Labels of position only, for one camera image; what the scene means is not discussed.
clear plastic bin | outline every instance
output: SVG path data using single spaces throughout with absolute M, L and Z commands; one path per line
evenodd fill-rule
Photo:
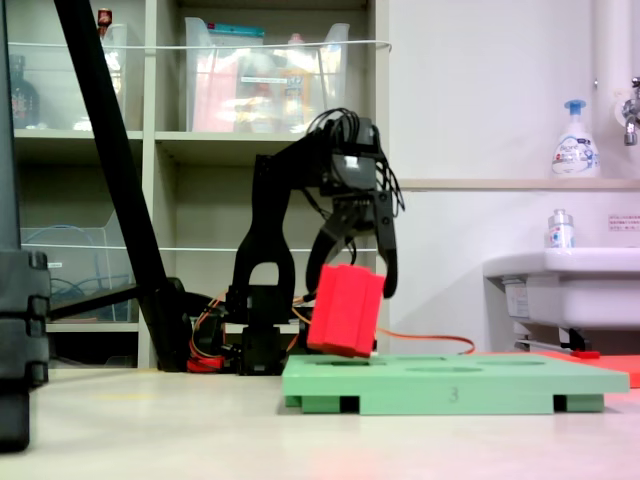
M 22 228 L 23 248 L 47 254 L 51 273 L 51 303 L 80 300 L 87 295 L 133 283 L 129 255 L 123 249 L 60 248 L 56 245 L 124 247 L 115 213 L 104 228 L 50 225 Z M 137 309 L 132 301 L 77 315 L 70 322 L 135 322 Z
M 187 130 L 301 133 L 320 113 L 344 106 L 347 46 L 215 48 L 207 25 L 186 18 Z M 335 24 L 325 42 L 348 40 Z
M 132 30 L 127 25 L 110 26 L 103 48 L 120 110 L 128 130 L 141 130 L 144 51 L 118 48 L 127 45 L 140 45 Z M 14 120 L 16 128 L 91 130 L 91 122 L 66 47 L 9 45 L 9 55 L 10 63 L 16 56 L 24 57 L 24 81 L 32 87 L 25 88 L 35 90 L 37 103 L 37 112 L 29 114 L 31 118 L 23 122 Z M 12 87 L 19 84 L 13 71 L 11 78 Z M 12 100 L 15 118 L 15 110 L 20 106 L 16 105 L 15 95 L 12 95 Z

white floor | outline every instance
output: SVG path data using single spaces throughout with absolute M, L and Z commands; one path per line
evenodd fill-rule
M 604 414 L 359 417 L 284 410 L 279 378 L 53 371 L 2 480 L 640 478 L 640 390 Z

green board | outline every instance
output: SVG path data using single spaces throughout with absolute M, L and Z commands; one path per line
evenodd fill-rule
M 601 412 L 629 391 L 626 373 L 542 355 L 294 355 L 282 374 L 287 407 L 362 415 Z

white sink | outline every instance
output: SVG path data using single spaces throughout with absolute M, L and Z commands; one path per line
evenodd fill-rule
M 640 249 L 545 249 L 484 264 L 526 284 L 528 320 L 561 328 L 640 329 Z

shelf board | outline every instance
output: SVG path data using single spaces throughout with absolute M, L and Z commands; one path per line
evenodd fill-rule
M 99 323 L 47 323 L 47 333 L 98 333 L 98 332 L 137 332 L 137 323 L 99 322 Z
M 521 190 L 640 190 L 640 179 L 566 178 L 566 179 L 401 179 L 400 187 L 408 192 L 427 191 L 521 191 Z
M 227 335 L 240 335 L 242 333 L 242 329 L 246 325 L 238 325 L 235 323 L 227 323 L 224 326 L 224 331 Z M 280 327 L 280 333 L 284 335 L 295 335 L 300 331 L 300 327 L 298 324 L 290 324 L 290 325 L 278 325 Z
M 157 132 L 156 143 L 181 165 L 253 167 L 256 155 L 273 155 L 302 136 L 214 132 Z
M 142 132 L 127 132 L 136 165 L 142 165 Z M 99 165 L 93 132 L 15 130 L 16 158 L 28 165 Z
M 368 0 L 177 0 L 180 7 L 252 10 L 364 10 Z

